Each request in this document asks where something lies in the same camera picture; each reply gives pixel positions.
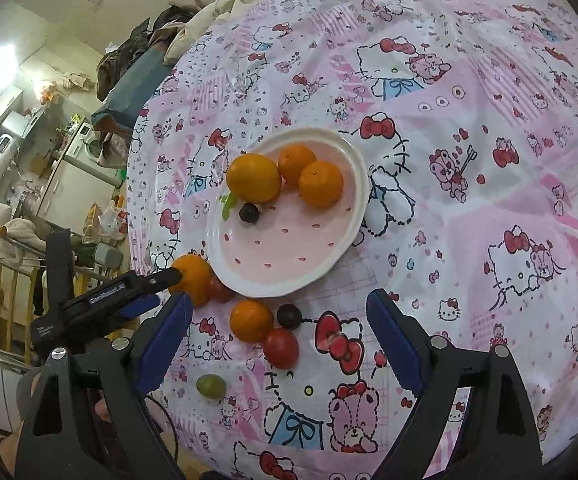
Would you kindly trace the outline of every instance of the pink plate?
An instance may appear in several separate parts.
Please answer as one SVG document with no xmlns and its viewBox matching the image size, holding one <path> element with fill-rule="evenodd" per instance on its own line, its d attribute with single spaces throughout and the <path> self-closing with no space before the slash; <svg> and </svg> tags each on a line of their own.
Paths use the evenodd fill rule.
<svg viewBox="0 0 578 480">
<path fill-rule="evenodd" d="M 360 153 L 340 135 L 319 128 L 297 128 L 266 139 L 253 152 L 277 160 L 287 144 L 309 146 L 318 160 L 338 166 L 345 181 L 342 198 L 326 210 L 312 208 L 297 190 L 283 187 L 273 201 L 259 206 L 255 225 L 240 220 L 239 201 L 223 219 L 229 190 L 210 209 L 207 222 L 211 266 L 229 288 L 249 298 L 290 294 L 324 276 L 357 235 L 369 200 L 367 167 Z"/>
</svg>

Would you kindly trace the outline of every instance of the hello kitty print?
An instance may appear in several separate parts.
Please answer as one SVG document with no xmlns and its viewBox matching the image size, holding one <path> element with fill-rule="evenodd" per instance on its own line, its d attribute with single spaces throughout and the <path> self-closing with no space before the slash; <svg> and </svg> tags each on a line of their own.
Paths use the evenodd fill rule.
<svg viewBox="0 0 578 480">
<path fill-rule="evenodd" d="M 272 367 L 194 312 L 159 390 L 179 441 L 232 478 L 368 480 L 416 397 L 365 315 L 384 288 L 457 347 L 506 346 L 543 452 L 578 431 L 578 18 L 565 0 L 261 0 L 211 26 L 140 112 L 128 161 L 132 267 L 211 263 L 229 164 L 291 128 L 338 132 L 370 197 L 353 246 L 296 304 L 300 358 Z M 215 373 L 222 399 L 201 397 Z M 428 475 L 451 456 L 458 391 Z"/>
</svg>

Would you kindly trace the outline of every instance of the dark grape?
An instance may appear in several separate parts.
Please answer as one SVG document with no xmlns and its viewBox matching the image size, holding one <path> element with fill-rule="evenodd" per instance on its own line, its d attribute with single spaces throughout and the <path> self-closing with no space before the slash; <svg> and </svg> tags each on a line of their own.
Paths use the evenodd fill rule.
<svg viewBox="0 0 578 480">
<path fill-rule="evenodd" d="M 240 220 L 243 222 L 246 222 L 247 224 L 255 224 L 260 218 L 260 211 L 251 202 L 247 202 L 240 208 L 238 215 L 240 216 Z"/>
</svg>

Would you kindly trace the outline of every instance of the cherry tomato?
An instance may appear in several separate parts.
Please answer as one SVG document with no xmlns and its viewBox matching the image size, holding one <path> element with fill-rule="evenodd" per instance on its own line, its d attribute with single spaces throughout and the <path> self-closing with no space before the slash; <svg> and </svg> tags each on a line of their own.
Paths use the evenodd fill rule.
<svg viewBox="0 0 578 480">
<path fill-rule="evenodd" d="M 227 303 L 235 294 L 234 291 L 218 279 L 218 276 L 211 278 L 208 292 L 209 298 L 216 300 L 218 303 Z"/>
<path fill-rule="evenodd" d="M 262 351 L 276 368 L 288 370 L 298 362 L 298 340 L 286 328 L 274 328 L 262 342 Z"/>
</svg>

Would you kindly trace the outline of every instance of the tangerine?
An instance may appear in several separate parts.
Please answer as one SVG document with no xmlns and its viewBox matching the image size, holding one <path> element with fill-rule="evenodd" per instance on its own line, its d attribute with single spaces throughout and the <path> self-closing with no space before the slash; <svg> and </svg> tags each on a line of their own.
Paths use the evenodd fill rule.
<svg viewBox="0 0 578 480">
<path fill-rule="evenodd" d="M 304 168 L 316 161 L 316 155 L 304 144 L 285 146 L 278 157 L 278 170 L 287 184 L 296 186 Z"/>
<path fill-rule="evenodd" d="M 342 196 L 344 180 L 338 167 L 326 160 L 317 160 L 304 168 L 298 180 L 301 198 L 314 207 L 331 207 Z"/>
<path fill-rule="evenodd" d="M 245 343 L 261 342 L 273 327 L 274 315 L 261 301 L 239 301 L 229 316 L 229 328 Z"/>
<path fill-rule="evenodd" d="M 227 187 L 245 202 L 269 202 L 278 196 L 281 184 L 275 162 L 259 153 L 237 156 L 227 170 Z"/>
<path fill-rule="evenodd" d="M 185 291 L 194 303 L 194 307 L 203 306 L 209 301 L 209 283 L 211 267 L 197 254 L 184 254 L 171 264 L 178 269 L 181 278 L 176 285 L 170 286 L 169 292 Z"/>
</svg>

